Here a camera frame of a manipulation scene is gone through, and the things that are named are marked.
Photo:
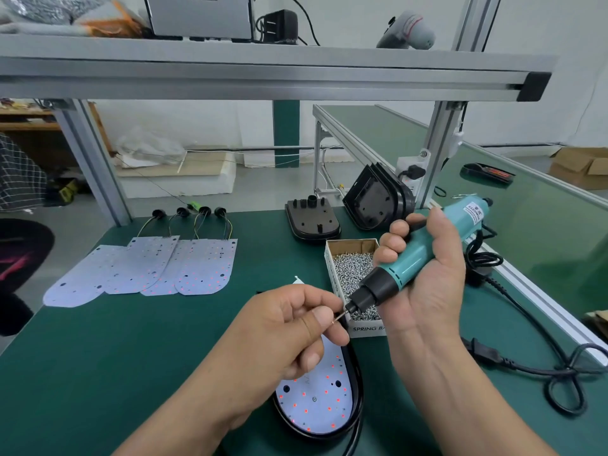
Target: teal electric screwdriver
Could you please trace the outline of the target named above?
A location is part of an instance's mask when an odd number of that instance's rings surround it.
[[[443,209],[447,218],[458,229],[464,241],[482,228],[483,218],[488,214],[492,201],[476,195],[467,195],[458,202]],[[350,296],[344,313],[363,313],[373,305],[380,305],[399,293],[411,282],[420,270],[433,259],[433,237],[426,230],[426,222],[411,227],[407,237],[407,247],[397,260],[390,264],[380,264],[359,283]]]

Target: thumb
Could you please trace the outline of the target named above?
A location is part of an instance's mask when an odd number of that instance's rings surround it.
[[[331,326],[334,313],[328,306],[317,306],[301,317],[285,323],[285,341],[290,350],[300,353]]]
[[[465,259],[462,253],[462,240],[456,227],[441,208],[432,208],[429,212],[426,229],[434,238],[433,254],[441,264],[450,268],[464,268]]]

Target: person's right hand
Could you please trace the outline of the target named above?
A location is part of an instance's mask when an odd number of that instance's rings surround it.
[[[380,238],[374,265],[391,263],[406,248],[409,224],[422,221],[410,214],[395,221]],[[427,230],[433,236],[431,260],[396,296],[378,307],[384,322],[391,358],[399,375],[407,374],[407,359],[454,343],[460,343],[459,315],[465,286],[465,260],[459,233],[439,208],[432,208]]]

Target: box of screws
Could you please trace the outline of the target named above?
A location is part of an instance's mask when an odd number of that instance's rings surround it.
[[[373,268],[373,254],[378,248],[375,238],[361,240],[327,240],[325,263],[330,274],[334,293],[348,302],[348,297]],[[364,314],[346,314],[348,334],[351,337],[386,336],[384,324],[376,307]]]

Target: person's left hand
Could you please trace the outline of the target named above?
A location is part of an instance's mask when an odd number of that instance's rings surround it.
[[[268,399],[282,379],[311,371],[323,356],[321,334],[344,346],[348,333],[334,313],[342,300],[307,284],[291,284],[251,298],[182,388],[206,391],[209,413],[231,429]]]

